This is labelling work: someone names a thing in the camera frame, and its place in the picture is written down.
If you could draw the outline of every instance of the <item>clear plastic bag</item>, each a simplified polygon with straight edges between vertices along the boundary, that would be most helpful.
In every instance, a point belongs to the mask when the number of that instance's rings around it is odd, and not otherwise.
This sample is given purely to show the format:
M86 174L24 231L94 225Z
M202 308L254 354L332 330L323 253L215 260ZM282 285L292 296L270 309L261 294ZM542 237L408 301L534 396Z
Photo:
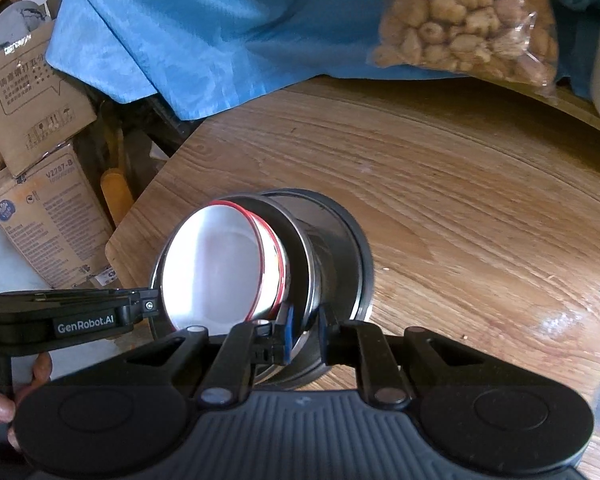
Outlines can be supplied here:
M410 64L553 89L558 62L549 0L390 0L377 66Z

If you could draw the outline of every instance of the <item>wood grain surface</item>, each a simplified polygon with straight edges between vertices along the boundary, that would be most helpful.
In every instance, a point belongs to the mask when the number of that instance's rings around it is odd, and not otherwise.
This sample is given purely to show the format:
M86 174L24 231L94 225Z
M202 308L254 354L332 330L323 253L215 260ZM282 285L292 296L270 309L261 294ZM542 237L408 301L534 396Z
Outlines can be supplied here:
M423 325L600 398L600 132L477 80L320 78L209 118L107 246L146 285L209 199L304 187L372 247L372 322ZM337 369L315 388L352 386ZM581 471L600 480L600 425Z

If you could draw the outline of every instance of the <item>blue logo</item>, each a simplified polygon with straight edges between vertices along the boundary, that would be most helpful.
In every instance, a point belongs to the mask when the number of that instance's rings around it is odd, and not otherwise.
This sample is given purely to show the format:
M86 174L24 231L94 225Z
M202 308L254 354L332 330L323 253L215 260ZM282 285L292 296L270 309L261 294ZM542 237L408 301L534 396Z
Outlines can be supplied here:
M6 222L16 212L16 206L11 200L0 201L0 220Z

